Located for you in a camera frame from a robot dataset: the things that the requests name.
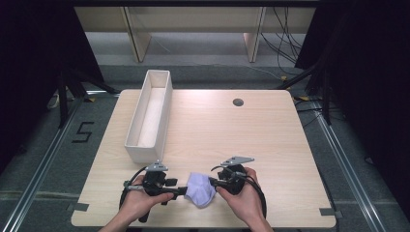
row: wooden table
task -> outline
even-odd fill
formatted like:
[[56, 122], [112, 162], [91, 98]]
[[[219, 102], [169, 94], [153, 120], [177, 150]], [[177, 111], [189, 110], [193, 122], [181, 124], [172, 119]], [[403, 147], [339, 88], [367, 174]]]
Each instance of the wooden table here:
[[[74, 211], [76, 226], [104, 226], [118, 212], [124, 181], [143, 165], [135, 164], [124, 148], [139, 90], [124, 90], [96, 154]], [[243, 106], [235, 106], [242, 99]], [[232, 156], [252, 157], [245, 166], [256, 170], [267, 200], [267, 220], [274, 228], [330, 228], [334, 216], [321, 216], [330, 203], [308, 141], [286, 91], [174, 90], [163, 164], [167, 178], [184, 186], [191, 172], [217, 178], [211, 168]], [[157, 205], [146, 223], [137, 227], [241, 228], [218, 195], [205, 209], [179, 196], [167, 206]]]

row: crumpled cloth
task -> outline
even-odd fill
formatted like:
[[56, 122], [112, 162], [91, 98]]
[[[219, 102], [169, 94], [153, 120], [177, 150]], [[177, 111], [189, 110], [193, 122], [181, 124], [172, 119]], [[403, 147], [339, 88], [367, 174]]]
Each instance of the crumpled cloth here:
[[201, 173], [191, 172], [187, 187], [185, 198], [191, 200], [199, 208], [205, 208], [217, 193], [209, 183], [208, 176]]

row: finger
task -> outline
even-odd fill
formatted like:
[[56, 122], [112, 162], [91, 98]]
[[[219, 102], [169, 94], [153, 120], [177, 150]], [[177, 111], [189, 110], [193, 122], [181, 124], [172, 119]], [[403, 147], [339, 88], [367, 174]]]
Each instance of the finger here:
[[132, 182], [133, 185], [141, 185], [142, 180], [144, 180], [144, 175], [139, 175], [135, 178], [135, 180]]
[[170, 201], [174, 197], [174, 193], [166, 192], [157, 196], [152, 196], [155, 204], [162, 203], [165, 201]]
[[225, 188], [222, 187], [216, 187], [216, 191], [220, 194], [220, 196], [227, 201], [229, 199], [229, 197], [232, 196], [231, 193], [229, 193], [229, 191], [227, 191]]
[[245, 171], [247, 172], [247, 175], [253, 178], [255, 182], [257, 183], [257, 177], [256, 177], [256, 171], [251, 169], [250, 167], [244, 167]]

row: aluminum rail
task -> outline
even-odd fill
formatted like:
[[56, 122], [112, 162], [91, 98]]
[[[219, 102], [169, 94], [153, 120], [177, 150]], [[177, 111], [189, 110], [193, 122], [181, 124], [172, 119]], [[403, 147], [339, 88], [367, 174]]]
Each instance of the aluminum rail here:
[[[321, 105], [318, 102], [313, 101], [312, 107], [320, 108]], [[328, 142], [332, 147], [332, 150], [336, 156], [337, 162], [344, 174], [344, 177], [346, 178], [346, 181], [365, 216], [369, 228], [373, 232], [386, 231], [379, 213], [368, 197], [365, 188], [362, 186], [358, 175], [356, 174], [352, 164], [349, 161], [349, 158], [344, 153], [344, 150], [337, 139], [333, 127], [327, 124], [326, 120], [322, 117], [320, 112], [315, 112], [315, 114], [318, 118], [318, 122], [320, 124], [320, 127], [322, 128], [322, 131], [325, 133], [326, 138], [328, 139]]]
[[45, 175], [48, 172], [49, 167], [52, 165], [52, 162], [56, 156], [56, 153], [64, 140], [67, 130], [69, 129], [71, 125], [73, 117], [76, 111], [81, 106], [82, 102], [83, 102], [83, 98], [74, 100], [73, 105], [69, 112], [69, 117], [65, 125], [62, 128], [58, 129], [58, 131], [56, 132], [42, 161], [37, 167], [37, 170], [34, 173], [30, 183], [28, 184], [27, 188], [20, 196], [17, 204], [15, 205], [15, 209], [9, 215], [9, 218], [5, 226], [2, 228], [3, 232], [17, 231], [18, 228], [20, 227], [25, 216], [27, 215], [28, 210], [30, 209], [31, 204], [33, 203], [34, 198], [36, 197], [36, 193], [38, 189], [40, 188], [45, 178]]

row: floor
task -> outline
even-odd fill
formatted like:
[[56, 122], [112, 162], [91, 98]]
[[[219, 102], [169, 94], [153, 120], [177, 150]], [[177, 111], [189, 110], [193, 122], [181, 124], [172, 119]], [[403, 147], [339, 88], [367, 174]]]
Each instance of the floor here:
[[[167, 67], [176, 73], [190, 73], [198, 75], [214, 73], [210, 77], [218, 82], [218, 72], [230, 72], [225, 75], [242, 78], [244, 73], [253, 73], [255, 79], [241, 79], [241, 83], [220, 83], [223, 88], [270, 88], [258, 83], [259, 76], [273, 83], [281, 82], [281, 78], [290, 78], [300, 70], [294, 69], [290, 45], [279, 38], [281, 35], [267, 34], [266, 39], [280, 50], [289, 54], [284, 58], [274, 52], [268, 44], [261, 40], [256, 62], [250, 63], [246, 53], [243, 37], [240, 34], [202, 34], [202, 33], [156, 33], [150, 42], [147, 55], [142, 63], [136, 63], [130, 46], [130, 39], [124, 33], [87, 33], [87, 37], [95, 52], [96, 59], [101, 66], [104, 77], [110, 85], [121, 89], [134, 87], [140, 80], [131, 79], [132, 76], [142, 74], [145, 69], [152, 67]], [[304, 35], [293, 35], [293, 44], [302, 44]], [[187, 88], [187, 83], [177, 87]], [[304, 81], [289, 91], [292, 96], [303, 96]], [[209, 87], [209, 83], [192, 84], [192, 86]], [[71, 102], [75, 109], [72, 126], [67, 128], [64, 141], [55, 144], [54, 137], [59, 123], [58, 108], [52, 107], [56, 98], [50, 100], [49, 112], [37, 125], [30, 139], [25, 143], [26, 153], [16, 155], [7, 170], [0, 176], [0, 226], [5, 226], [7, 218], [14, 213], [16, 203], [26, 191], [34, 190], [35, 194], [28, 202], [29, 208], [22, 212], [22, 221], [16, 224], [19, 231], [96, 231], [99, 228], [78, 228], [70, 223], [73, 205], [82, 190], [82, 184], [87, 177], [89, 168], [105, 130], [104, 125], [109, 120], [116, 98], [101, 95], [97, 101], [78, 103]], [[301, 124], [304, 127], [310, 149], [319, 170], [323, 174], [324, 184], [341, 213], [339, 228], [329, 230], [303, 229], [303, 231], [410, 231], [410, 224], [399, 209], [389, 190], [377, 170], [365, 161], [366, 151], [355, 136], [342, 113], [337, 110], [337, 101], [332, 103], [332, 126], [323, 122], [320, 111], [311, 110], [320, 107], [316, 101], [296, 102]], [[85, 144], [77, 144], [75, 153], [71, 153], [72, 142], [76, 139], [76, 129], [82, 122], [94, 122], [93, 136]], [[27, 189], [38, 174], [39, 165], [43, 158], [50, 154], [50, 149], [56, 150], [57, 155], [51, 157], [50, 163], [45, 165], [41, 178], [38, 178], [37, 189]], [[354, 175], [350, 175], [343, 165], [350, 165]], [[357, 194], [364, 193], [368, 200], [360, 199]], [[375, 213], [366, 213], [366, 209], [375, 209]], [[375, 224], [371, 219], [379, 217]], [[143, 231], [187, 231], [187, 230], [158, 230], [144, 229]], [[278, 231], [295, 231], [278, 229]]]

